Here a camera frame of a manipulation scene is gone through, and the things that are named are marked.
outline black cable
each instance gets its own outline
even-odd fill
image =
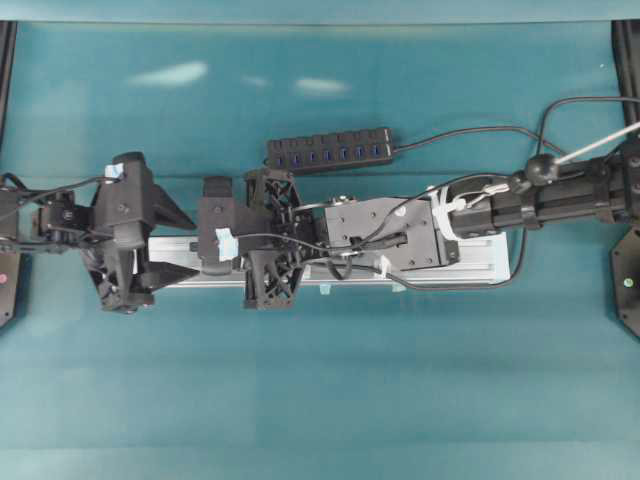
[[[544,131],[547,126],[547,122],[549,120],[549,115],[556,108],[561,105],[567,105],[569,103],[587,103],[587,102],[630,102],[630,103],[640,103],[640,98],[636,97],[612,97],[612,96],[601,96],[601,97],[567,97],[561,98],[560,100],[556,100],[551,103],[542,114],[542,119],[540,120],[540,128],[538,130],[538,147],[536,148],[536,154],[540,155],[542,153],[543,142],[544,139]]]
[[[519,127],[515,125],[493,125],[493,126],[486,126],[486,127],[470,127],[470,128],[460,128],[457,130],[451,130],[449,132],[440,133],[438,135],[434,135],[433,137],[425,138],[424,140],[419,140],[417,142],[409,143],[407,145],[398,145],[393,149],[393,153],[406,152],[407,150],[413,150],[415,148],[424,147],[426,145],[437,142],[439,140],[444,140],[445,138],[450,138],[450,137],[457,137],[458,135],[466,135],[469,133],[485,133],[485,132],[521,133],[523,135],[526,135],[529,138],[538,140],[539,142],[542,140],[542,143],[544,145],[551,148],[552,150],[554,150],[556,153],[559,153],[560,155],[566,155],[567,153],[562,148],[545,140],[539,134],[532,132],[528,128]]]
[[[107,177],[91,177],[91,178],[88,178],[88,179],[83,180],[83,181],[78,182],[78,183],[72,183],[70,185],[63,185],[62,187],[53,188],[51,190],[43,190],[42,192],[38,193],[37,195],[33,195],[32,197],[27,197],[27,198],[23,199],[21,201],[21,203],[18,204],[17,207],[12,208],[10,211],[5,213],[4,215],[1,215],[0,216],[0,222],[2,220],[5,220],[6,218],[9,218],[11,215],[13,215],[16,212],[20,211],[22,208],[26,207],[27,205],[29,205],[31,203],[38,202],[38,201],[48,197],[49,195],[55,195],[56,193],[59,193],[59,192],[66,192],[66,191],[69,191],[69,190],[75,190],[76,188],[84,187],[85,185],[89,185],[91,183],[100,183],[100,182],[104,182],[106,180],[113,181],[112,178],[107,178]]]
[[[351,277],[351,273],[353,272],[353,260],[351,257],[347,257],[346,264],[344,265],[344,273],[340,273],[336,268],[335,263],[331,260],[327,260],[327,268],[329,269],[329,273],[338,281],[347,280]]]
[[[280,235],[278,233],[243,233],[241,235],[236,235],[235,238],[257,238],[257,237],[267,237],[267,238],[277,238],[279,240],[283,240],[285,242],[293,242],[299,245],[303,245],[308,248],[312,248],[319,252],[334,252],[336,250],[349,250],[351,247],[321,247],[320,245],[314,245],[313,243],[305,242],[304,240],[298,240],[297,238],[288,237],[286,235]]]
[[[18,188],[18,190],[27,191],[29,190],[27,186],[22,183],[22,181],[13,173],[3,173],[2,177],[0,177],[0,184],[4,186],[7,180],[11,180],[11,182]]]
[[[402,285],[405,288],[411,290],[417,290],[420,292],[431,292],[431,291],[439,291],[439,292],[449,292],[449,291],[461,291],[461,290],[493,290],[496,288],[506,287],[507,285],[513,283],[513,281],[520,275],[522,272],[522,266],[524,265],[524,257],[527,250],[527,230],[522,230],[522,236],[520,237],[520,252],[518,254],[518,259],[516,261],[516,267],[514,268],[511,276],[502,282],[498,283],[487,283],[487,284],[449,284],[449,285],[417,285],[415,283],[411,283],[404,278],[398,277],[392,273],[387,272],[386,278],[389,280],[393,280],[394,282]],[[311,265],[329,268],[327,263],[322,262],[313,262]],[[347,265],[336,265],[333,264],[333,268],[346,268]],[[362,270],[365,272],[372,272],[378,275],[382,275],[382,270],[375,267],[370,267],[367,265],[351,265],[352,270]]]

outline metal plate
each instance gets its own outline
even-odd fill
[[[326,208],[331,246],[345,247],[351,244],[350,238],[369,235],[378,228],[389,211],[404,201],[404,198],[383,197]],[[398,209],[389,217],[387,226],[373,239],[398,231],[406,232],[406,244],[381,252],[399,270],[447,264],[446,259],[441,259],[429,205],[428,201],[418,200]]]
[[[611,251],[620,320],[640,336],[640,230],[631,229]]]
[[[0,327],[13,318],[20,275],[20,254],[0,254]]]
[[[197,253],[189,250],[189,244],[197,237],[151,237],[149,254],[152,261],[171,262],[183,267],[200,269]],[[374,264],[374,256],[359,258],[359,264]],[[497,283],[506,280],[509,272],[509,252],[506,235],[463,240],[460,242],[460,261],[442,268],[431,268],[403,272],[402,276],[414,283]],[[244,287],[244,273],[233,272],[230,275],[198,275],[171,287],[182,288],[219,288]],[[392,281],[379,278],[368,272],[354,271],[349,280],[338,281],[323,268],[308,268],[302,279],[305,285],[391,285]]]

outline wire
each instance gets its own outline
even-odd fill
[[[353,260],[351,257],[347,257],[347,263],[344,265],[344,273],[340,273],[336,268],[335,263],[331,260],[327,260],[327,268],[329,269],[329,273],[338,281],[344,281],[351,277],[351,273],[353,272]]]
[[[405,280],[402,277],[399,277],[397,275],[394,275],[392,273],[387,272],[386,273],[386,278],[388,278],[389,280],[393,280],[394,282],[402,285],[405,288],[408,288],[410,290],[417,290],[420,292],[431,292],[431,291],[439,291],[439,292],[455,292],[455,291],[461,291],[461,290],[494,290],[497,288],[501,288],[501,287],[506,287],[507,285],[513,283],[513,281],[521,274],[522,272],[522,267],[524,265],[524,258],[525,258],[525,254],[527,251],[527,230],[523,229],[522,230],[522,235],[520,237],[520,251],[518,253],[518,259],[516,261],[516,267],[514,268],[513,272],[511,273],[511,276],[507,279],[504,280],[502,282],[498,282],[498,283],[487,283],[487,284],[477,284],[477,285],[469,285],[469,284],[449,284],[449,285],[417,285],[415,283],[411,283],[407,280]],[[324,268],[330,268],[329,265],[327,263],[322,263],[322,262],[313,262],[311,263],[311,265],[314,266],[318,266],[318,267],[324,267]],[[333,264],[333,268],[346,268],[347,265],[336,265]],[[365,272],[372,272],[372,273],[376,273],[378,275],[382,275],[382,270],[380,270],[379,268],[375,268],[375,267],[370,267],[367,265],[351,265],[351,269],[352,270],[361,270],[361,271],[365,271]]]
[[[393,149],[393,153],[401,153],[406,152],[408,150],[413,150],[415,148],[424,147],[426,145],[435,143],[439,140],[444,140],[445,138],[457,137],[459,135],[466,135],[469,133],[485,133],[485,132],[515,132],[526,135],[529,138],[534,140],[542,141],[544,145],[555,150],[556,153],[560,155],[565,155],[566,152],[558,147],[557,145],[544,140],[539,134],[532,132],[528,128],[519,127],[515,125],[494,125],[494,126],[486,126],[486,127],[470,127],[470,128],[460,128],[458,130],[451,130],[449,132],[440,133],[438,135],[434,135],[433,137],[425,138],[424,140],[419,140],[414,143],[409,143],[407,145],[398,145]]]
[[[285,242],[293,242],[299,245],[303,245],[308,248],[313,248],[319,252],[334,252],[336,250],[349,250],[351,247],[321,247],[320,245],[314,245],[313,243],[305,242],[304,240],[298,240],[297,238],[287,237],[286,235],[280,235],[278,233],[243,233],[241,235],[236,235],[236,238],[257,238],[257,237],[266,237],[266,238],[278,238]]]
[[[27,186],[22,183],[22,181],[13,173],[4,173],[2,177],[0,177],[0,185],[4,186],[7,180],[11,180],[11,182],[18,188],[18,190],[29,190]]]
[[[623,137],[626,134],[630,133],[630,132],[635,132],[636,130],[640,129],[640,122],[636,122],[633,123],[631,125],[629,125],[628,127],[623,128],[622,130],[618,130],[616,132],[613,132],[610,135],[607,135],[604,138],[601,138],[600,140],[597,140],[593,143],[590,143],[589,145],[586,145],[582,148],[579,148],[578,150],[575,150],[574,152],[571,152],[567,155],[564,155],[560,158],[556,158],[553,162],[556,165],[562,165],[563,163],[567,163],[570,160],[573,160],[576,157],[579,157],[580,155],[583,155],[585,153],[588,153],[592,150],[595,150],[598,147],[601,147],[602,145],[605,145],[609,142],[612,142],[613,140]]]
[[[18,204],[17,207],[12,208],[10,211],[5,213],[4,215],[1,215],[0,216],[0,222],[2,220],[5,220],[5,219],[9,218],[11,215],[14,215],[16,212],[20,211],[21,209],[23,209],[27,205],[29,205],[31,203],[38,202],[38,201],[48,197],[49,195],[55,195],[56,193],[59,193],[59,192],[66,192],[66,191],[69,191],[69,190],[75,190],[76,188],[84,187],[85,185],[89,185],[91,183],[100,183],[100,182],[104,182],[104,181],[107,181],[107,180],[113,181],[114,179],[107,178],[107,177],[91,177],[91,178],[88,178],[88,179],[83,180],[83,181],[78,182],[78,183],[72,183],[70,185],[63,185],[62,187],[53,188],[51,190],[43,190],[42,192],[38,193],[37,195],[34,195],[32,197],[28,197],[28,198],[22,200],[22,202],[20,204]]]
[[[536,154],[540,155],[542,153],[543,147],[543,139],[544,139],[544,131],[549,121],[549,115],[556,108],[567,105],[570,103],[588,103],[588,102],[630,102],[630,103],[640,103],[640,98],[636,97],[615,97],[615,96],[601,96],[601,97],[567,97],[561,98],[560,100],[556,100],[551,103],[542,114],[542,119],[540,121],[540,128],[538,129],[538,147],[536,148]]]

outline teal backdrop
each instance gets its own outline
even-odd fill
[[[195,215],[200,177],[240,191],[269,138],[535,128],[558,97],[617,93],[608,22],[21,23],[0,167],[55,186],[140,149]],[[622,125],[619,105],[567,106],[549,138],[570,149]],[[299,183],[306,201],[412,194],[531,153],[476,135]],[[534,232],[497,291],[309,287],[280,312],[243,310],[239,289],[167,289],[106,314],[75,253],[38,257],[0,333],[0,477],[637,478],[640,342],[608,264],[624,231]]]

